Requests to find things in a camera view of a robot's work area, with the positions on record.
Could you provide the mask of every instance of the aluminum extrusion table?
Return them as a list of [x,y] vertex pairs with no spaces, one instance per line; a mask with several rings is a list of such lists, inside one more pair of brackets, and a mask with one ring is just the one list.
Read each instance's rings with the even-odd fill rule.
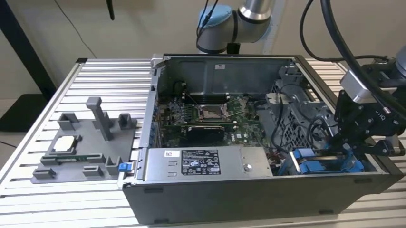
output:
[[[341,89],[340,64],[307,60],[331,90]],[[137,155],[147,92],[148,59],[89,59],[76,63],[48,106],[0,171],[0,227],[147,227],[137,224],[116,181],[32,184],[32,171],[58,129],[61,112],[93,118],[88,96],[100,96],[101,108],[114,118],[121,112],[137,119],[132,155]],[[392,158],[406,172],[406,157]],[[181,228],[370,228],[406,227],[406,178],[382,194],[362,197],[339,215],[181,225]]]

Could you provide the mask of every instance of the power supply label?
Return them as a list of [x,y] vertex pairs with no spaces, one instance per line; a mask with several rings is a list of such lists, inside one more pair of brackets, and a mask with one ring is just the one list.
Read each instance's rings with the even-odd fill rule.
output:
[[181,151],[183,175],[219,175],[220,160],[217,150]]

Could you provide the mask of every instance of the blue latch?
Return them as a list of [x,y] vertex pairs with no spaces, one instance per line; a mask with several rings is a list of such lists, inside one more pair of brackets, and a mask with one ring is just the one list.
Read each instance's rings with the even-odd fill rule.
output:
[[130,172],[132,171],[132,163],[121,163],[118,165],[120,172]]

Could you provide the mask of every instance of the cable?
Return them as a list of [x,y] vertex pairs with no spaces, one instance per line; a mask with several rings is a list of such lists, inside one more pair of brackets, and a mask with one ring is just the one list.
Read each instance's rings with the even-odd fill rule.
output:
[[216,3],[217,3],[217,0],[215,0],[215,4],[213,4],[213,6],[212,6],[212,8],[211,8],[211,10],[209,10],[209,12],[208,12],[208,14],[207,14],[205,17],[204,17],[204,20],[203,20],[203,23],[201,23],[201,27],[200,27],[200,31],[199,31],[199,33],[197,33],[197,38],[196,38],[196,47],[197,47],[199,38],[200,38],[200,36],[201,36],[201,34],[203,34],[203,28],[204,28],[204,26],[207,25],[207,22],[208,22],[208,20],[209,20],[209,17],[211,17],[211,15],[212,15],[212,13],[213,13],[213,10],[215,10],[215,7],[216,7]]
[[279,93],[279,115],[277,115],[277,120],[276,120],[276,126],[273,128],[273,131],[272,131],[272,134],[271,134],[271,143],[273,145],[273,147],[284,153],[284,155],[288,154],[288,151],[285,149],[283,149],[276,143],[275,143],[275,134],[276,134],[276,131],[277,131],[277,128],[280,126],[280,122],[281,122],[281,115],[283,115],[283,100],[281,100],[281,96],[280,96],[280,93]]
[[80,33],[78,33],[78,31],[77,31],[77,29],[76,29],[76,27],[74,27],[74,25],[73,25],[73,23],[72,23],[69,17],[68,17],[66,14],[64,13],[64,10],[62,10],[61,6],[58,5],[58,3],[57,3],[56,0],[53,0],[53,1],[54,1],[56,5],[57,5],[57,8],[60,9],[60,11],[61,11],[64,17],[68,19],[68,21],[69,21],[69,23],[70,23],[70,25],[72,25],[72,27],[73,27],[73,29],[74,29],[77,35],[78,35],[78,38],[80,38],[80,40],[81,40],[81,43],[84,44],[84,46],[86,46],[86,48],[88,48],[89,52],[92,53],[93,57],[97,58],[96,55],[94,55],[94,53],[93,53],[93,51],[89,49],[88,45],[85,44],[85,42],[84,42],[84,40],[82,40],[82,38],[81,38],[81,35],[80,35]]
[[[344,58],[320,58],[308,49],[308,46],[307,46],[305,41],[304,41],[303,26],[304,26],[304,18],[305,18],[307,11],[308,11],[308,8],[311,6],[312,1],[313,0],[308,0],[307,5],[305,5],[304,10],[303,10],[303,13],[301,13],[301,18],[300,18],[299,36],[300,36],[300,42],[301,42],[303,48],[304,48],[305,52],[308,53],[308,55],[313,59],[316,59],[317,61],[323,61],[323,62],[339,62],[339,61],[344,61]],[[388,61],[387,56],[376,56],[376,55],[355,56],[355,59],[364,59],[364,58],[376,58],[376,59],[382,59],[384,61]]]
[[4,145],[10,146],[10,147],[13,147],[13,148],[17,148],[14,145],[10,145],[10,144],[9,144],[9,143],[6,143],[6,142],[0,141],[0,143],[2,143]]
[[329,1],[320,0],[320,3],[321,3],[321,12],[323,12],[328,33],[335,43],[335,46],[341,54],[341,57],[344,58],[344,61],[350,66],[350,69],[352,70],[354,74],[356,75],[358,79],[360,80],[366,88],[370,90],[375,100],[382,105],[383,112],[390,114],[390,112],[387,111],[387,108],[390,108],[391,112],[396,113],[402,117],[402,119],[399,119],[402,124],[406,124],[406,109],[395,101],[391,95],[380,90],[374,80],[368,77],[367,73],[360,68],[360,65],[355,60],[351,50],[344,43],[343,37],[340,35],[340,32],[335,24]]
[[199,24],[197,24],[197,28],[196,28],[196,37],[199,36],[199,27],[200,27],[200,22],[201,22],[203,15],[204,15],[204,13],[205,13],[207,4],[208,4],[208,0],[205,0],[203,13],[201,13],[200,18],[199,18]]

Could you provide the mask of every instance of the metal panel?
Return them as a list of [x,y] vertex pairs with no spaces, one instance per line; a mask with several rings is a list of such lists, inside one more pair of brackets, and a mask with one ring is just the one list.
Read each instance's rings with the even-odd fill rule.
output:
[[[344,74],[340,64],[307,60],[317,71],[327,85],[339,91],[337,81]],[[90,83],[134,83],[136,78],[144,83],[151,78],[149,70],[137,76],[116,76],[117,68],[102,67],[136,67],[149,66],[149,60],[144,59],[89,59],[85,64],[77,65],[72,70],[57,94],[45,108],[38,121],[22,139],[14,154],[12,155],[0,177],[5,175],[0,185],[0,224],[8,227],[144,227],[138,225],[133,217],[125,197],[114,181],[89,181],[58,184],[33,185],[26,179],[29,177],[42,151],[49,146],[53,131],[58,129],[56,121],[49,121],[58,104],[84,104],[88,96],[101,95],[104,103],[110,104],[144,104],[147,102],[147,90],[136,91],[134,88],[121,89],[65,89],[74,82]],[[88,67],[86,72],[110,72],[102,76],[78,76],[76,70]],[[394,157],[402,172],[406,172],[406,156]],[[180,225],[177,228],[245,228],[245,227],[303,227],[303,228],[354,228],[354,227],[403,227],[406,224],[406,178],[391,186],[379,195],[363,196],[341,214],[333,216],[311,216],[300,218],[280,218],[256,221],[224,222],[219,224]]]

